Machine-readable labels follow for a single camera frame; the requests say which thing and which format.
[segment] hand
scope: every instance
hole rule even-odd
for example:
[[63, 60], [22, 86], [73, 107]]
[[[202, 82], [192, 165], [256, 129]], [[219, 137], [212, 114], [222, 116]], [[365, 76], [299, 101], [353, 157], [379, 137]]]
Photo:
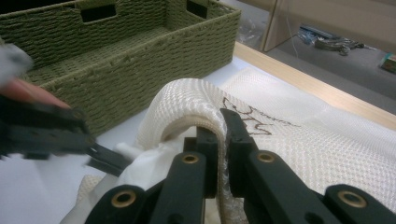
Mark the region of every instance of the hand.
[[33, 103], [39, 102], [48, 105], [57, 105], [70, 108], [65, 102], [59, 100], [51, 93], [18, 78], [13, 78], [6, 86], [0, 89], [0, 94], [9, 99]]

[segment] white knit fabric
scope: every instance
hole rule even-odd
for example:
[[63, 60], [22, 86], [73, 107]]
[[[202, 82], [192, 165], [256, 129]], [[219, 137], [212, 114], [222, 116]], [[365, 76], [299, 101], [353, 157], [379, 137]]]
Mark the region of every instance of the white knit fabric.
[[[254, 69], [240, 72], [222, 89], [200, 79], [167, 84], [152, 101], [136, 138], [137, 147], [147, 150], [158, 148], [190, 126], [215, 133], [220, 142], [221, 222], [247, 223], [242, 201], [229, 190], [222, 107], [238, 112], [258, 147], [281, 156], [309, 188], [323, 193], [330, 185], [352, 185], [396, 212], [396, 132], [333, 108]], [[119, 184], [135, 183], [128, 179], [128, 172], [131, 175], [136, 170], [127, 168]]]

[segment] green woven basket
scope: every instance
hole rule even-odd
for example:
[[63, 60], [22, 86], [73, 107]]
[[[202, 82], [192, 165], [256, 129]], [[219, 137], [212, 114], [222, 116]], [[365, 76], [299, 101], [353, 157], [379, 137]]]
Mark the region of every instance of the green woven basket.
[[[187, 2], [84, 0], [12, 12], [0, 15], [0, 42], [25, 50], [35, 68], [24, 78], [81, 108], [99, 134], [146, 108], [167, 82], [231, 61], [240, 11], [209, 1], [204, 19]], [[84, 21], [100, 7], [116, 14]]]

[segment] black clamp jaw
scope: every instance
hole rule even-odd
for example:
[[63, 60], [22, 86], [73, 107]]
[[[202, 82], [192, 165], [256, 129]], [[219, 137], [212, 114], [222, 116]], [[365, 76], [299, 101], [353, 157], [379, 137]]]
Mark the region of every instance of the black clamp jaw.
[[[221, 109], [229, 130], [227, 159], [231, 192], [244, 198], [250, 224], [395, 223], [396, 216], [368, 193], [330, 186], [324, 196], [308, 188], [275, 153], [258, 150], [239, 115]], [[119, 186], [92, 209], [87, 224], [204, 223], [205, 198], [217, 192], [216, 136], [197, 129], [185, 140], [168, 176], [151, 189]]]
[[[309, 189], [275, 153], [258, 150], [239, 115], [221, 109], [228, 128], [231, 192], [244, 198], [249, 223], [396, 223], [396, 216], [366, 192], [330, 186], [324, 196]], [[50, 154], [88, 154], [90, 166], [120, 175], [131, 162], [96, 144], [77, 109], [24, 104], [0, 97], [0, 156], [20, 153], [46, 160]], [[92, 209], [87, 224], [204, 223], [205, 198], [218, 185], [218, 142], [198, 128], [186, 138], [168, 176], [149, 190], [119, 186]]]
[[120, 175], [131, 162], [96, 144], [84, 119], [78, 109], [0, 97], [0, 157], [19, 153], [25, 159], [47, 160], [50, 154], [88, 154], [88, 165]]

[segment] brass insert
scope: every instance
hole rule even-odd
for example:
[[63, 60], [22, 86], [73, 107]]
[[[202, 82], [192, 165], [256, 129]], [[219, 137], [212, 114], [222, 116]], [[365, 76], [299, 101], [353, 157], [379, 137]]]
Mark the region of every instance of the brass insert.
[[337, 196], [341, 199], [341, 201], [343, 201], [343, 203], [346, 203], [352, 207], [363, 208], [367, 206], [366, 200], [364, 200], [364, 198], [359, 194], [356, 194], [352, 191], [341, 190], [338, 192]]
[[111, 204], [117, 208], [123, 208], [131, 205], [136, 200], [136, 194], [131, 189], [118, 192], [111, 199]]
[[184, 163], [192, 164], [198, 162], [199, 159], [197, 156], [194, 155], [186, 155], [183, 157], [182, 160]]
[[257, 156], [257, 159], [259, 159], [259, 161], [263, 161], [263, 162], [273, 162], [275, 160], [275, 157], [267, 152], [262, 152], [262, 153], [259, 153], [259, 155]]

